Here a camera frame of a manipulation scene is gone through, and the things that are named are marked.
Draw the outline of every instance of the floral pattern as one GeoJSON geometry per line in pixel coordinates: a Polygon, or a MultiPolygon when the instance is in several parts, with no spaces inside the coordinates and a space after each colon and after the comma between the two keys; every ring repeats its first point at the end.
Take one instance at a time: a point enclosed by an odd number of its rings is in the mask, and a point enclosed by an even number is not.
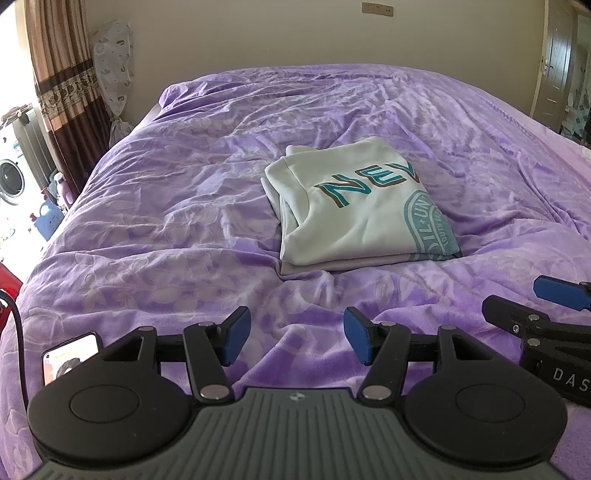
{"type": "Polygon", "coordinates": [[[125,138],[132,126],[121,119],[131,91],[134,42],[131,27],[121,20],[103,23],[90,36],[100,92],[112,112],[109,148],[125,138]]]}
{"type": "Polygon", "coordinates": [[[40,96],[41,111],[52,120],[77,103],[85,105],[94,100],[97,87],[95,69],[91,67],[43,93],[40,96]]]}

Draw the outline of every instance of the ribbed gray surface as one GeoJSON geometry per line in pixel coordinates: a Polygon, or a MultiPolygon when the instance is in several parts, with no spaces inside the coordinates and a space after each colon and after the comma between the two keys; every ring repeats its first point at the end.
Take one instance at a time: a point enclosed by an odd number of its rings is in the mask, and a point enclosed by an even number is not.
{"type": "Polygon", "coordinates": [[[34,480],[559,480],[549,464],[518,472],[447,465],[415,445],[388,410],[356,404],[349,390],[250,388],[208,407],[171,449],[143,463],[82,472],[54,463],[34,480]]]}

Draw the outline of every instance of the black device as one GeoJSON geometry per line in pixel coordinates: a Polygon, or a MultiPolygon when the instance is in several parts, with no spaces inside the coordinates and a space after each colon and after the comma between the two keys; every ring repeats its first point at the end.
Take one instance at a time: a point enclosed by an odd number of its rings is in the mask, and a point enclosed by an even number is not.
{"type": "MultiPolygon", "coordinates": [[[[573,310],[591,309],[588,282],[541,275],[534,293],[573,310]]],[[[488,323],[521,338],[522,367],[564,398],[591,407],[591,326],[555,323],[544,312],[494,295],[482,303],[482,314],[488,323]]]]}
{"type": "Polygon", "coordinates": [[[415,335],[355,308],[343,326],[371,365],[347,388],[247,388],[222,365],[250,331],[238,308],[221,325],[158,336],[139,327],[31,400],[44,460],[31,479],[563,479],[548,462],[566,427],[560,396],[462,330],[415,335]],[[191,395],[159,374],[186,362],[191,395]],[[401,395],[409,361],[433,375],[401,395]]]}

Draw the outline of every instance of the doorway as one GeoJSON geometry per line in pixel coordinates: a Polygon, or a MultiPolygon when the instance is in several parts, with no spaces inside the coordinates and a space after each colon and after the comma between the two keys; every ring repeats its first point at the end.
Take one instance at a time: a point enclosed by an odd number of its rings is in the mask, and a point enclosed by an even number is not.
{"type": "Polygon", "coordinates": [[[578,25],[573,77],[560,134],[583,143],[588,136],[585,126],[591,109],[591,18],[579,15],[578,25]]]}
{"type": "Polygon", "coordinates": [[[577,40],[577,15],[569,2],[546,0],[544,30],[544,51],[531,116],[558,132],[566,117],[573,45],[577,40]]]}

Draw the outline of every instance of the red object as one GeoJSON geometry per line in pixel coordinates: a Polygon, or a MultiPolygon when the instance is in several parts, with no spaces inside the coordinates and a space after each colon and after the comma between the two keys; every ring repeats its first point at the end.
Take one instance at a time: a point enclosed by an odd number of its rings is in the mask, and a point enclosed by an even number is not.
{"type": "MultiPolygon", "coordinates": [[[[8,293],[13,300],[16,300],[18,293],[21,291],[21,287],[22,282],[0,262],[0,288],[8,293]]],[[[0,333],[4,330],[8,321],[8,316],[10,315],[10,309],[2,308],[2,305],[0,305],[0,309],[2,309],[0,310],[0,333]]]]}

